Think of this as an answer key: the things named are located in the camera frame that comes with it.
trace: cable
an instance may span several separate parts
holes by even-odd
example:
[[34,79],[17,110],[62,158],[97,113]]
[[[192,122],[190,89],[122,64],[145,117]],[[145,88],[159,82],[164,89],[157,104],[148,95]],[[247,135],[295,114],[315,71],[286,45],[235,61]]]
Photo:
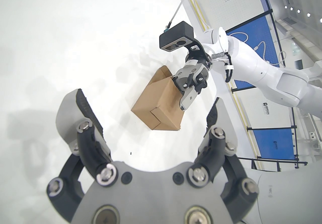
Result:
[[[234,34],[244,34],[244,35],[246,35],[246,40],[244,40],[243,42],[245,42],[246,43],[246,41],[248,40],[248,35],[247,35],[247,33],[245,33],[245,32],[234,32],[234,33],[232,33],[232,34],[229,34],[229,36],[232,36],[232,35],[234,35]],[[261,45],[261,44],[264,44],[264,51],[263,51],[263,60],[264,61],[267,61],[267,60],[265,60],[265,53],[266,53],[266,42],[264,42],[264,41],[261,41],[257,46],[255,46],[254,47],[254,51],[257,51],[257,49],[259,48],[259,46]],[[284,59],[282,59],[282,61],[279,59],[280,57],[281,57],[281,55],[282,54],[284,54]],[[281,51],[279,54],[278,54],[278,63],[276,63],[276,64],[271,64],[271,63],[269,63],[269,64],[271,64],[271,65],[278,65],[278,64],[283,64],[283,62],[285,61],[285,59],[286,59],[286,52],[285,51]]]
[[[183,1],[184,0],[181,0],[181,2],[180,2],[180,4],[179,4],[179,6],[178,6],[178,8],[177,8],[177,10],[175,11],[175,14],[173,15],[173,17],[171,18],[171,20],[170,20],[170,22],[169,22],[169,24],[166,26],[166,29],[165,29],[165,32],[167,31],[167,30],[169,30],[169,28],[170,28],[170,26],[171,26],[171,24],[172,24],[172,21],[173,21],[173,19],[175,18],[175,16],[177,15],[177,13],[178,13],[178,11],[179,11],[179,8],[181,7],[181,5],[182,5],[182,3],[183,3]],[[208,27],[208,28],[210,28],[210,26],[200,17],[200,15],[199,15],[199,12],[198,12],[198,10],[197,10],[197,7],[196,7],[196,1],[195,0],[193,0],[193,4],[194,4],[194,8],[196,9],[196,13],[197,13],[197,15],[198,15],[198,17],[199,17],[199,19]]]

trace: black bracket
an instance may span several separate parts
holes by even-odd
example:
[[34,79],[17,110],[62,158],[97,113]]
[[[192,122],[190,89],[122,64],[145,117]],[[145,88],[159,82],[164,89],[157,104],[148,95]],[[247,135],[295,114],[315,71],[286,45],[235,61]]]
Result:
[[221,198],[233,223],[238,223],[253,207],[258,193],[246,194],[243,191],[242,181],[247,178],[247,175],[236,155],[225,157],[223,169],[227,175],[228,182],[225,184]]
[[84,197],[81,183],[78,181],[83,168],[84,165],[80,157],[72,154],[59,174],[59,178],[63,181],[63,187],[60,193],[54,197],[49,196],[50,190],[49,186],[47,186],[47,196],[50,202],[56,211],[69,223],[71,223]]

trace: black rubber pad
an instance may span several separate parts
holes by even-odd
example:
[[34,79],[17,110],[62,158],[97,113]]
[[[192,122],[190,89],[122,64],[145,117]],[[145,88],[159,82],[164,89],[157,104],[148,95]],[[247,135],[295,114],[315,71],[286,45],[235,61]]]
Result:
[[77,93],[76,93],[76,104],[80,109],[80,111],[82,112],[82,114],[86,118],[91,119],[91,121],[93,122],[93,124],[96,126],[97,130],[103,137],[103,127],[101,126],[100,122],[98,121],[95,114],[93,113],[92,108],[90,107],[82,89],[80,88],[77,90]]

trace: white cable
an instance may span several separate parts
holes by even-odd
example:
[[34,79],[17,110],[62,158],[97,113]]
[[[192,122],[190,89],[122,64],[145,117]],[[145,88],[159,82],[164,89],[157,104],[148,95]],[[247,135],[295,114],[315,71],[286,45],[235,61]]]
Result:
[[[173,19],[175,18],[175,16],[176,16],[176,14],[178,13],[178,11],[179,11],[179,8],[181,7],[181,5],[182,5],[182,3],[183,3],[183,1],[184,0],[181,0],[181,2],[180,2],[180,4],[179,4],[179,6],[178,6],[178,8],[177,8],[177,10],[176,10],[176,12],[175,12],[175,14],[173,15],[173,17],[171,18],[171,20],[170,20],[170,23],[172,23],[172,21],[173,21]],[[194,4],[194,8],[196,9],[196,12],[197,12],[197,15],[198,15],[198,17],[200,18],[200,20],[208,27],[208,28],[210,28],[210,26],[200,17],[200,15],[199,15],[199,12],[198,12],[198,10],[197,10],[197,6],[196,6],[196,1],[195,0],[193,0],[193,4]]]
[[229,34],[229,36],[232,36],[234,34],[244,34],[244,35],[246,35],[246,40],[244,40],[244,42],[248,41],[248,35],[245,32],[234,32],[232,34]]
[[[244,43],[246,43],[246,41],[248,40],[248,35],[245,33],[245,32],[234,32],[234,33],[232,33],[232,34],[229,34],[229,36],[232,36],[232,35],[234,35],[234,34],[244,34],[244,35],[246,35],[246,40],[244,40],[243,42]],[[261,45],[261,44],[264,44],[264,52],[263,52],[263,60],[264,61],[267,61],[267,60],[265,60],[265,53],[266,53],[266,42],[264,42],[264,41],[261,41],[257,46],[255,46],[254,47],[254,51],[256,51],[258,48],[259,48],[259,46]],[[284,53],[284,58],[282,59],[282,61],[280,61],[280,57],[281,57],[281,55]],[[271,64],[271,65],[278,65],[278,64],[283,64],[283,62],[285,61],[285,59],[286,59],[286,52],[285,51],[281,51],[279,54],[278,54],[278,63],[276,63],[276,64],[271,64],[271,63],[269,63],[269,64]]]

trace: screw head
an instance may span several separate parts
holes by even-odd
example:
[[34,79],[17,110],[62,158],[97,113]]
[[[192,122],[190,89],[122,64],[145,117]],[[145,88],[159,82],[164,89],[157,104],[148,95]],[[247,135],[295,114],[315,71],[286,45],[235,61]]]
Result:
[[57,177],[52,179],[48,184],[48,196],[54,197],[58,195],[64,186],[64,182],[61,178]]
[[53,181],[52,183],[49,184],[49,191],[51,193],[56,193],[59,190],[59,182],[58,181]]
[[215,134],[221,137],[224,135],[224,131],[221,128],[217,127],[215,128]]
[[235,146],[231,143],[231,142],[227,142],[226,143],[226,147],[231,150],[231,151],[234,151],[235,150]]
[[259,194],[260,192],[258,185],[250,178],[245,178],[242,181],[242,188],[247,195],[250,195],[250,193]]
[[193,170],[193,177],[199,182],[202,182],[205,179],[206,175],[200,168],[195,168]]
[[88,129],[88,128],[89,128],[89,126],[90,126],[90,123],[89,123],[89,122],[83,122],[83,123],[81,123],[81,124],[79,125],[79,129],[81,129],[81,130],[86,130],[86,129]]
[[113,172],[111,169],[108,169],[108,168],[104,168],[102,171],[101,171],[101,179],[103,181],[108,181],[109,178],[111,178]]
[[207,217],[200,211],[191,213],[189,224],[208,224]]
[[118,211],[110,205],[98,209],[92,221],[93,224],[119,224],[119,222]]
[[75,143],[74,150],[78,151],[78,144],[77,143]]
[[253,182],[249,182],[246,184],[246,189],[250,193],[256,193],[257,188],[257,185]]

